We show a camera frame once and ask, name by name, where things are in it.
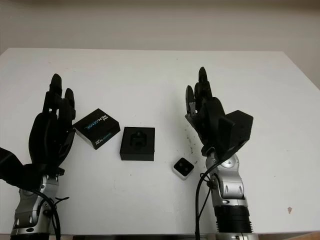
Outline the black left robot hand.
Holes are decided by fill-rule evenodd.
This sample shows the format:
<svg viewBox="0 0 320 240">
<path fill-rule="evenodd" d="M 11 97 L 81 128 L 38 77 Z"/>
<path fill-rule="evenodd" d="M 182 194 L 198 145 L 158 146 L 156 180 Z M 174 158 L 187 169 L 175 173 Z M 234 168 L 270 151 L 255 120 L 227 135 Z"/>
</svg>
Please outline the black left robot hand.
<svg viewBox="0 0 320 240">
<path fill-rule="evenodd" d="M 62 93 L 62 78 L 55 73 L 28 141 L 31 162 L 51 172 L 62 171 L 60 165 L 68 156 L 75 137 L 72 124 L 76 118 L 74 93 L 70 88 L 64 95 Z"/>
</svg>

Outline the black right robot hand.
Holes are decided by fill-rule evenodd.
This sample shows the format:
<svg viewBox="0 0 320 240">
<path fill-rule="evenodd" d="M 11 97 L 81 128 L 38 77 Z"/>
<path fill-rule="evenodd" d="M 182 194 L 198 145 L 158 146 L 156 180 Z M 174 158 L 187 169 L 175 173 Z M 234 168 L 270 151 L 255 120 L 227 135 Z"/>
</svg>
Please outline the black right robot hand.
<svg viewBox="0 0 320 240">
<path fill-rule="evenodd" d="M 212 94 L 205 68 L 198 72 L 198 82 L 194 87 L 187 86 L 185 91 L 185 118 L 197 132 L 203 144 L 201 153 L 204 157 L 214 153 L 218 160 L 224 158 L 226 149 L 221 142 L 219 120 L 225 116 L 222 104 Z"/>
</svg>

